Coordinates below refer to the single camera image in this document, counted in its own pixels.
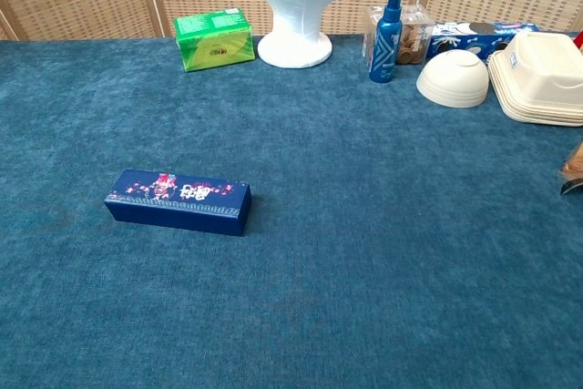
red object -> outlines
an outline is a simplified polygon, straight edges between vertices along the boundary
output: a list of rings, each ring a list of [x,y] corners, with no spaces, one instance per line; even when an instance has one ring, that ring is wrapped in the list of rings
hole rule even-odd
[[[583,51],[583,32],[581,32],[578,36],[575,37],[575,45],[578,47],[579,50]]]

green box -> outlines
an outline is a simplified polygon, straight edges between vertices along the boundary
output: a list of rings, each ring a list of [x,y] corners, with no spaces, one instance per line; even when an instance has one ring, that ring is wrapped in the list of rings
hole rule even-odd
[[[174,19],[187,72],[255,59],[251,26],[237,8]]]

blue carpet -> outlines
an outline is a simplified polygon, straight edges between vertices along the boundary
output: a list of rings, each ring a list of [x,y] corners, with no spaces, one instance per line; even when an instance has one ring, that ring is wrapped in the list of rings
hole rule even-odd
[[[332,42],[189,74],[171,39],[0,42],[0,387],[581,386],[583,129]],[[127,168],[248,181],[246,236],[113,221]]]

blue spray bottle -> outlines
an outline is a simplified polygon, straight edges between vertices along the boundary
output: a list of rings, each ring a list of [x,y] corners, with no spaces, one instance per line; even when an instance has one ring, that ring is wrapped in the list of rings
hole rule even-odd
[[[373,60],[368,75],[374,82],[385,83],[393,79],[402,29],[401,0],[389,0],[376,27]]]

blue packaging box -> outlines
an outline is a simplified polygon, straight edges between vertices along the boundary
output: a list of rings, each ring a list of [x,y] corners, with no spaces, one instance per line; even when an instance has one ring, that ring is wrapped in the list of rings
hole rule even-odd
[[[464,49],[486,60],[497,50],[502,50],[520,31],[538,31],[534,23],[511,22],[444,22],[435,24],[427,57],[446,50]]]
[[[241,181],[128,169],[105,203],[115,220],[242,236],[251,188]]]

